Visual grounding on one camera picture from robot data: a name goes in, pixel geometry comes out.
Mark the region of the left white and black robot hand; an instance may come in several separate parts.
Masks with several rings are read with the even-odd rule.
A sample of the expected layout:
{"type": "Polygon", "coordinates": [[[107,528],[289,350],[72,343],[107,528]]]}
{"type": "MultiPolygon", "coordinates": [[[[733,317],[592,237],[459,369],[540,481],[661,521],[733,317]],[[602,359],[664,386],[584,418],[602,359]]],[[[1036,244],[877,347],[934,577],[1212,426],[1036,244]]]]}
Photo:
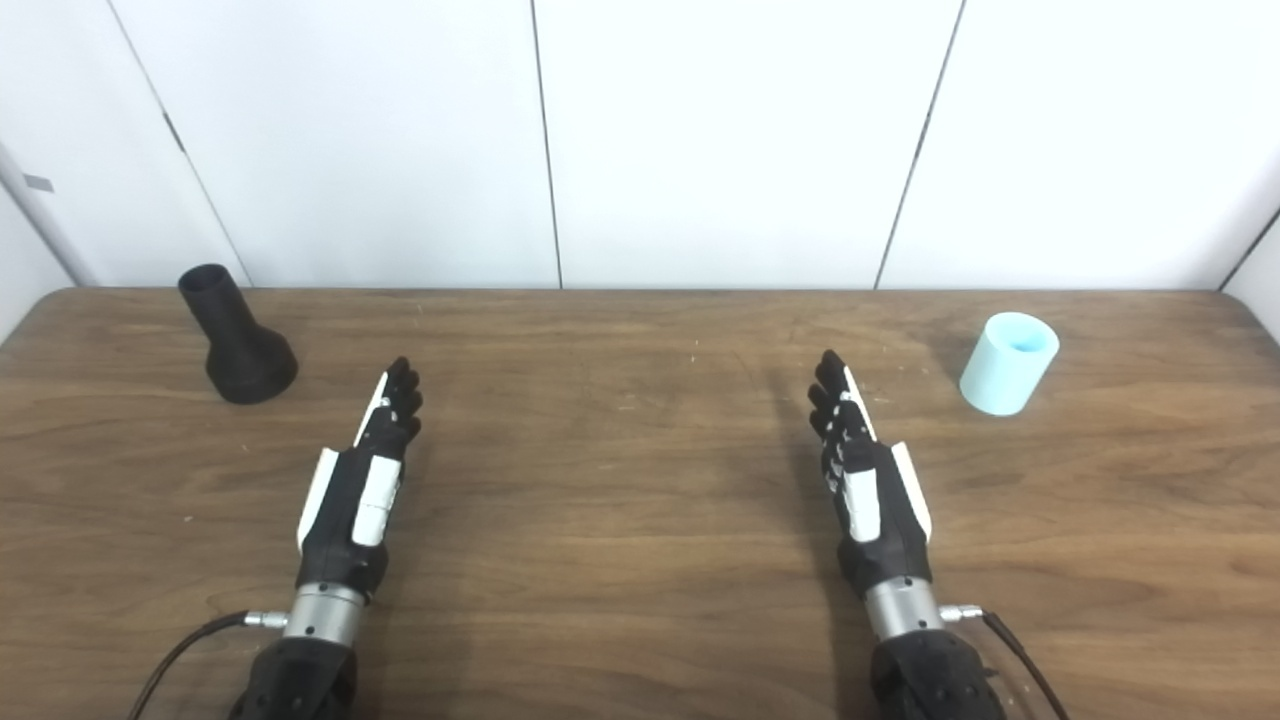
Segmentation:
{"type": "Polygon", "coordinates": [[[371,603],[385,579],[387,525],[421,429],[420,378],[407,357],[384,370],[352,445],[324,448],[296,533],[294,584],[346,588],[371,603]]]}

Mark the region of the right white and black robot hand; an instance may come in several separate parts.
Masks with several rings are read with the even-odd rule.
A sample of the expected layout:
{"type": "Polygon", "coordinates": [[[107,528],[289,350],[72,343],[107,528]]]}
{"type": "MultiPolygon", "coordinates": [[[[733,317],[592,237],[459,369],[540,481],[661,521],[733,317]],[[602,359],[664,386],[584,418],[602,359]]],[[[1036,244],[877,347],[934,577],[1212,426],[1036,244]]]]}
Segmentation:
{"type": "Polygon", "coordinates": [[[846,582],[859,596],[901,578],[932,582],[933,524],[908,445],[878,437],[851,368],[832,350],[822,354],[808,397],[846,582]]]}

